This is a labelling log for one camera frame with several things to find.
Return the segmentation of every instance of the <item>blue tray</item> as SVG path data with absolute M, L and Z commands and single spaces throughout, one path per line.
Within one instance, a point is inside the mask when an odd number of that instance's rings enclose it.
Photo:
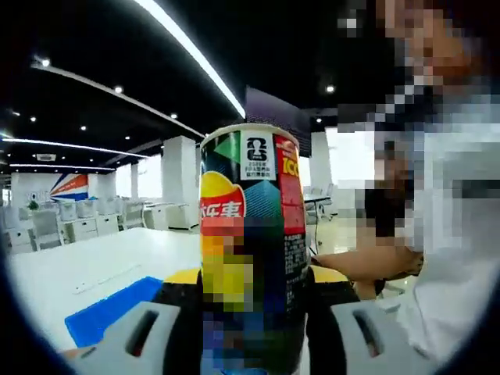
M 162 281 L 145 277 L 108 298 L 96 302 L 64 319 L 78 348 L 100 342 L 104 331 L 127 311 L 143 301 L 151 301 L 162 287 Z

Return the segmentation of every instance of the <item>can label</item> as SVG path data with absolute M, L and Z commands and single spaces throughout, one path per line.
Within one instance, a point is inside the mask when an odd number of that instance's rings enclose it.
M 307 275 L 297 148 L 268 130 L 236 130 L 201 154 L 204 356 L 217 369 L 292 373 Z

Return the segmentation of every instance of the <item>black ceiling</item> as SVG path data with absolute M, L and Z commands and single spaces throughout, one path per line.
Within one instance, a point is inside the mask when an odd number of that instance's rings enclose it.
M 299 108 L 384 102 L 401 79 L 392 46 L 363 4 L 313 0 L 157 0 L 212 63 L 238 101 L 246 85 Z M 358 8 L 362 28 L 339 29 Z M 205 134 L 238 121 L 238 113 L 185 50 L 133 0 L 48 1 L 12 14 L 2 63 L 2 127 L 16 138 L 128 151 L 156 139 L 198 135 L 104 91 L 30 68 L 34 56 L 124 94 Z M 328 95 L 325 87 L 334 84 Z M 14 116 L 12 110 L 21 114 Z M 36 122 L 29 118 L 36 116 Z M 336 125 L 336 118 L 313 129 Z M 7 163 L 34 153 L 64 155 L 70 165 L 102 165 L 114 155 L 40 145 L 9 146 Z M 152 155 L 159 146 L 142 152 Z M 134 161 L 127 157 L 121 163 Z

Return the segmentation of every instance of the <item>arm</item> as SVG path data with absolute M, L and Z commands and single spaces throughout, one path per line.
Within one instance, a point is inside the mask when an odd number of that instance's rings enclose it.
M 367 281 L 388 279 L 406 272 L 420 256 L 388 237 L 354 252 L 318 255 L 316 259 L 321 266 L 337 270 L 353 281 Z

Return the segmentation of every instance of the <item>yellow part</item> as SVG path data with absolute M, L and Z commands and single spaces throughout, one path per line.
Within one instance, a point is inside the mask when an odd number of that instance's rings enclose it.
M 318 266 L 311 266 L 311 268 L 317 283 L 341 283 L 348 280 L 346 276 L 335 270 Z M 163 282 L 173 284 L 196 284 L 199 270 L 199 268 L 182 270 L 171 277 L 167 277 Z
M 342 273 L 330 268 L 318 266 L 311 266 L 311 268 L 314 272 L 314 281 L 317 283 L 341 283 L 348 280 Z
M 202 198 L 220 197 L 221 195 L 230 194 L 237 189 L 227 177 L 213 171 L 202 175 L 200 187 Z

